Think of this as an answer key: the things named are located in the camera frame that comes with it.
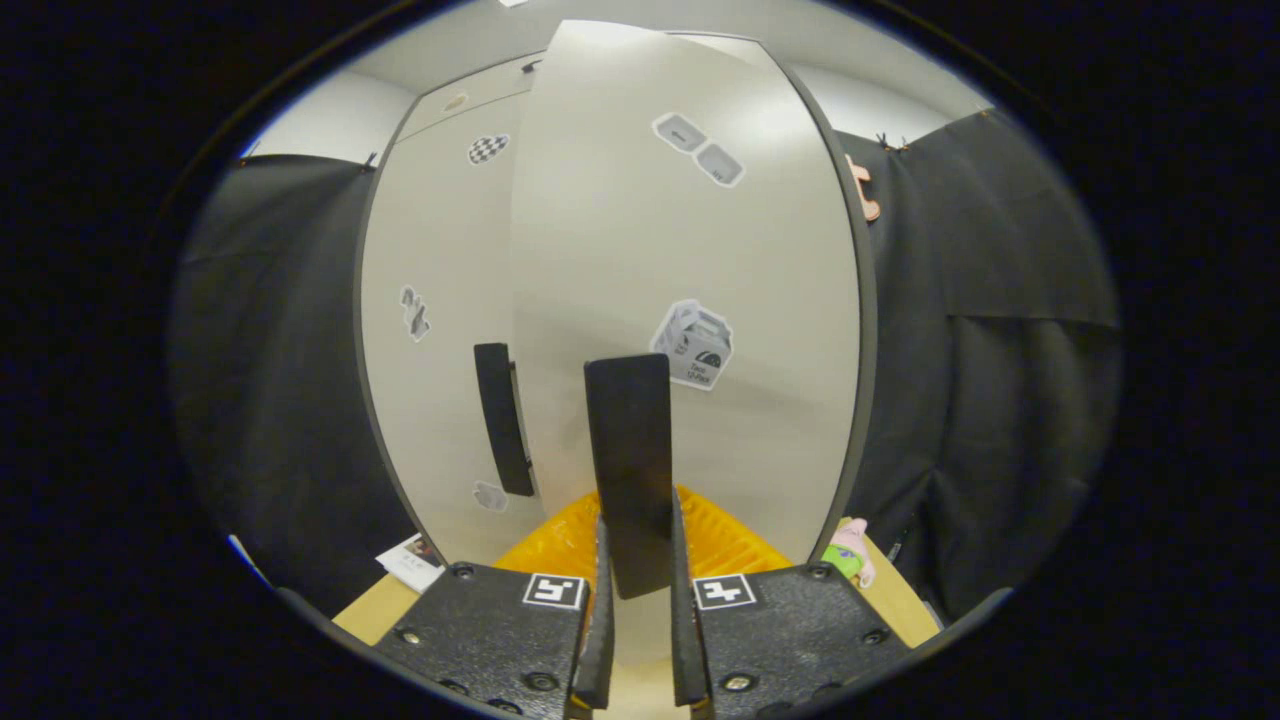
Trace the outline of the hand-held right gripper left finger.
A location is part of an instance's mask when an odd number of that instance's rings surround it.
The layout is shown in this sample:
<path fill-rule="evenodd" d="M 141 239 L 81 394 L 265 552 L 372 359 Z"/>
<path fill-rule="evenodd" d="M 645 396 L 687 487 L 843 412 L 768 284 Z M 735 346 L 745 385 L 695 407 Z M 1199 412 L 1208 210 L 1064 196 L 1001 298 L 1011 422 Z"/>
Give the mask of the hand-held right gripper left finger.
<path fill-rule="evenodd" d="M 611 702 L 611 538 L 596 493 L 499 561 L 447 566 L 372 644 L 402 676 L 500 719 L 590 719 Z"/>

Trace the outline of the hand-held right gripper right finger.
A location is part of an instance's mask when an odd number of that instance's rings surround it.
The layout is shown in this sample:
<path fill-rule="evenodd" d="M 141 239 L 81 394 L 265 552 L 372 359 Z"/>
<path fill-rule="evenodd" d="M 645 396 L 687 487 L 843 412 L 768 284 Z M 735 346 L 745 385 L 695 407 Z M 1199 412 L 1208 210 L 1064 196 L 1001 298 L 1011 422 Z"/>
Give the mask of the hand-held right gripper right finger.
<path fill-rule="evenodd" d="M 671 496 L 675 702 L 692 719 L 800 719 L 896 673 L 908 615 L 832 562 L 762 559 L 763 543 L 709 505 Z"/>

